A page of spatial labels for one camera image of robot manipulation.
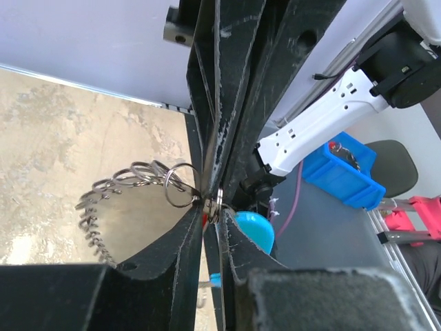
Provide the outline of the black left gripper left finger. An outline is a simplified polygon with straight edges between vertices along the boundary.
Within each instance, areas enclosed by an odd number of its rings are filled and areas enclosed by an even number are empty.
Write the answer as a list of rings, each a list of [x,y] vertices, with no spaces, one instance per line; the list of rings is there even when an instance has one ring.
[[[113,268],[4,265],[2,330],[193,330],[202,206]]]

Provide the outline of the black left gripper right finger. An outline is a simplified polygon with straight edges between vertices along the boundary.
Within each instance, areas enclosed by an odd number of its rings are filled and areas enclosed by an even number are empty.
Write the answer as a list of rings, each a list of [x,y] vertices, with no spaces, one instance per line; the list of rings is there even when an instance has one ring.
[[[439,330],[391,268],[290,270],[220,214],[224,330]]]

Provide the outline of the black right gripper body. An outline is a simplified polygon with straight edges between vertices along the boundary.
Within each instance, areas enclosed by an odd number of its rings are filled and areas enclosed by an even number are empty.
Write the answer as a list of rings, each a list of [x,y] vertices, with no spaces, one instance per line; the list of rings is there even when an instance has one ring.
[[[178,7],[170,6],[163,29],[163,39],[177,44],[192,44],[200,0],[180,0]]]

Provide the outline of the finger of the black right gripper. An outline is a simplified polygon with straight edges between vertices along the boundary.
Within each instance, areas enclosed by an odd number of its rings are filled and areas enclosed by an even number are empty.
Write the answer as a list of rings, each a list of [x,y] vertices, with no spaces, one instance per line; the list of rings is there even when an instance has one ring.
[[[281,13],[262,20],[267,27],[255,42],[261,47],[260,56],[249,78],[245,105],[223,176],[224,198],[234,197],[263,126],[344,4],[288,1]]]
[[[187,66],[203,156],[201,193],[221,187],[249,78],[264,1],[202,1]]]

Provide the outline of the silver key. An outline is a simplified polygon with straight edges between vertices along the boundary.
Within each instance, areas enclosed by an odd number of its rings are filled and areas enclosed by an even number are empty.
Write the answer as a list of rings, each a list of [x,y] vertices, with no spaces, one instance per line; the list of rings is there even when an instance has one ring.
[[[219,188],[214,199],[206,199],[203,208],[203,225],[218,223],[222,210],[229,210],[233,216],[235,209],[223,202],[223,189]]]

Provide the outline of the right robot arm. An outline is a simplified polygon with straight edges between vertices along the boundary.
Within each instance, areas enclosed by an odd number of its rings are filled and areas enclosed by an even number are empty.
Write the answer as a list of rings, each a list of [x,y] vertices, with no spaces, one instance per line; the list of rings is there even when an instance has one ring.
[[[199,194],[268,197],[308,154],[368,114],[440,88],[440,2],[181,1],[164,38],[190,47]]]

